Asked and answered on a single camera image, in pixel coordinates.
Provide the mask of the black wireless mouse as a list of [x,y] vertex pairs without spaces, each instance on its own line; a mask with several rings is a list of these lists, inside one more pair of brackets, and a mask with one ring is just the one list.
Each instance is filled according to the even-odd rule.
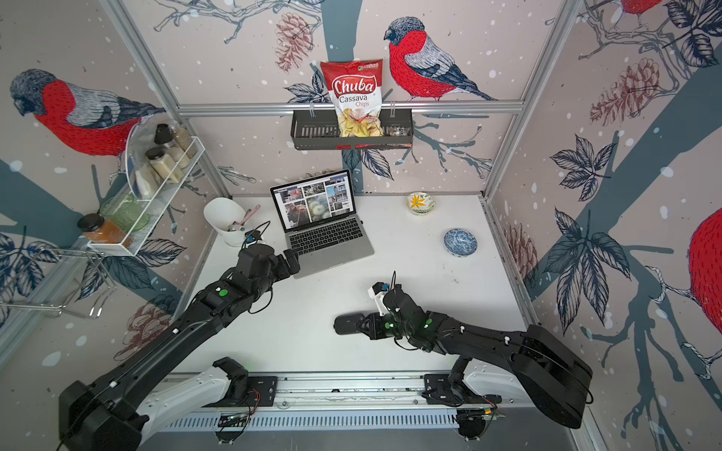
[[350,334],[364,334],[364,336],[367,336],[369,334],[367,317],[363,313],[340,315],[334,320],[334,331],[339,336],[349,336]]

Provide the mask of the silver laptop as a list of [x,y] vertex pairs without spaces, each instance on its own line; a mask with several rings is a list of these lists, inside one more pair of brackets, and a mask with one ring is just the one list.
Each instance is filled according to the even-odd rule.
[[298,255],[297,278],[374,254],[357,214],[350,170],[281,184],[270,194],[287,245]]

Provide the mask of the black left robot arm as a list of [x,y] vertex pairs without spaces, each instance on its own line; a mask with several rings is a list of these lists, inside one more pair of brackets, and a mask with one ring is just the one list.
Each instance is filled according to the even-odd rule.
[[291,249],[276,254],[253,244],[238,254],[235,266],[199,291],[188,308],[125,363],[91,384],[75,381],[59,397],[59,444],[69,450],[99,450],[116,445],[135,450],[150,417],[142,401],[195,349],[228,327],[274,283],[300,271]]

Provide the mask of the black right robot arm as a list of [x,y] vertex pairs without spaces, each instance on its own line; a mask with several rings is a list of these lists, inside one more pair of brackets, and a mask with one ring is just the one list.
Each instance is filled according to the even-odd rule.
[[433,381],[423,392],[428,402],[458,408],[480,398],[493,405],[464,383],[468,364],[477,360],[513,374],[549,419],[573,430],[581,427],[585,408],[593,402],[592,369],[545,328],[532,324],[524,331],[507,332],[467,324],[422,309],[400,285],[379,282],[372,294],[384,307],[360,316],[355,332],[371,340],[404,339],[409,351],[457,357],[447,379]]

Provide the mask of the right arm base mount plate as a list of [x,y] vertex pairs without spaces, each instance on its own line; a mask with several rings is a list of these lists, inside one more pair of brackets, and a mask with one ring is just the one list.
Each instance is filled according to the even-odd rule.
[[429,405],[458,408],[471,404],[496,405],[502,402],[502,396],[478,395],[461,381],[452,383],[449,376],[449,373],[432,373],[423,376],[424,390],[421,396]]

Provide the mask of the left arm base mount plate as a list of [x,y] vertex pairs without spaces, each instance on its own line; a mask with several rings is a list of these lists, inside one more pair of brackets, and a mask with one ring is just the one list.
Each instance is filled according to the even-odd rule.
[[220,400],[206,404],[205,408],[259,408],[272,407],[276,399],[278,377],[248,376],[234,380]]

